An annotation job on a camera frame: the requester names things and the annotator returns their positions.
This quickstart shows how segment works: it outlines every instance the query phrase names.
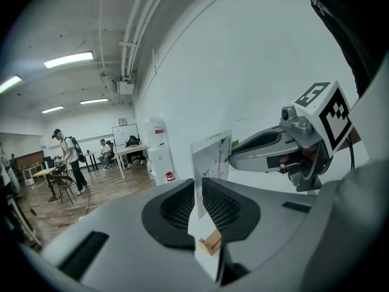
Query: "ceiling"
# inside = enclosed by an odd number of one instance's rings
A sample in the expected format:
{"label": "ceiling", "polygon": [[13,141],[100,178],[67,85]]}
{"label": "ceiling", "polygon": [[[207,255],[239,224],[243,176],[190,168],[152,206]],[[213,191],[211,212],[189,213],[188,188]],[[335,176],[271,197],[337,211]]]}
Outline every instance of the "ceiling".
{"label": "ceiling", "polygon": [[[120,75],[124,31],[134,0],[103,0],[102,43],[108,83]],[[111,97],[99,49],[100,0],[34,0],[19,17],[2,48],[0,83],[13,75],[22,82],[0,96],[0,103],[40,113],[63,105],[81,107],[80,101]],[[46,69],[45,61],[92,51],[94,59]]]}

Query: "baseball cap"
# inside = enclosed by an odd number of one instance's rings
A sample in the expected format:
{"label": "baseball cap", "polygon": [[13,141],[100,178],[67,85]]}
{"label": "baseball cap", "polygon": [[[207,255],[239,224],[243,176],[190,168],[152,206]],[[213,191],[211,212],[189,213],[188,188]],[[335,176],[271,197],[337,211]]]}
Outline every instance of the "baseball cap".
{"label": "baseball cap", "polygon": [[54,130],[54,134],[51,135],[51,138],[52,138],[52,139],[55,138],[55,136],[57,136],[57,134],[60,133],[60,132],[61,132],[60,129],[55,129],[55,130]]}

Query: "fluorescent light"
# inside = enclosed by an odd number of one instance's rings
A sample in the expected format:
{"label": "fluorescent light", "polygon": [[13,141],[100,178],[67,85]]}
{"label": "fluorescent light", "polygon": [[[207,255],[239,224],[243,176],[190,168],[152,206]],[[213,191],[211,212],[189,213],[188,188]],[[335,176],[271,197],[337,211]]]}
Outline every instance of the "fluorescent light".
{"label": "fluorescent light", "polygon": [[79,54],[56,58],[55,60],[45,62],[44,65],[47,68],[52,68],[63,64],[73,63],[75,61],[85,61],[85,60],[93,60],[92,52],[85,52],[85,53],[79,53]]}
{"label": "fluorescent light", "polygon": [[11,79],[8,79],[6,82],[0,85],[0,93],[3,93],[6,89],[22,81],[17,75],[13,76]]}
{"label": "fluorescent light", "polygon": [[46,113],[49,113],[51,111],[61,110],[61,109],[63,109],[63,106],[59,106],[59,107],[55,107],[55,108],[52,108],[52,109],[44,110],[44,111],[42,111],[42,113],[46,114]]}
{"label": "fluorescent light", "polygon": [[89,103],[98,103],[98,102],[107,102],[108,99],[98,99],[98,100],[84,100],[83,102],[80,102],[80,104],[89,104]]}

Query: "black mesh vent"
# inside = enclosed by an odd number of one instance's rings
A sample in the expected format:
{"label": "black mesh vent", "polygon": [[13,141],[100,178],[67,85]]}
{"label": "black mesh vent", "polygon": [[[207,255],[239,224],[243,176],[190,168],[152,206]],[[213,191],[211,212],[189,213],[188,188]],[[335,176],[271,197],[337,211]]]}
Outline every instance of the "black mesh vent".
{"label": "black mesh vent", "polygon": [[187,231],[194,206],[195,195],[193,188],[189,187],[164,200],[160,205],[160,213],[172,226]]}
{"label": "black mesh vent", "polygon": [[219,231],[234,223],[241,214],[239,203],[224,193],[202,186],[204,206]]}

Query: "whiteboard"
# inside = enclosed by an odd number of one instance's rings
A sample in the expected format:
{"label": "whiteboard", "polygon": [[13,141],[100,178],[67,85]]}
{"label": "whiteboard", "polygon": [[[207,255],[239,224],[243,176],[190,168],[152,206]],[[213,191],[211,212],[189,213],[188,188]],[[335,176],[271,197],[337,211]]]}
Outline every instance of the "whiteboard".
{"label": "whiteboard", "polygon": [[129,140],[130,135],[134,135],[137,139],[139,138],[138,128],[136,124],[113,127],[112,133],[114,135],[114,143],[116,149],[126,147],[126,142]]}

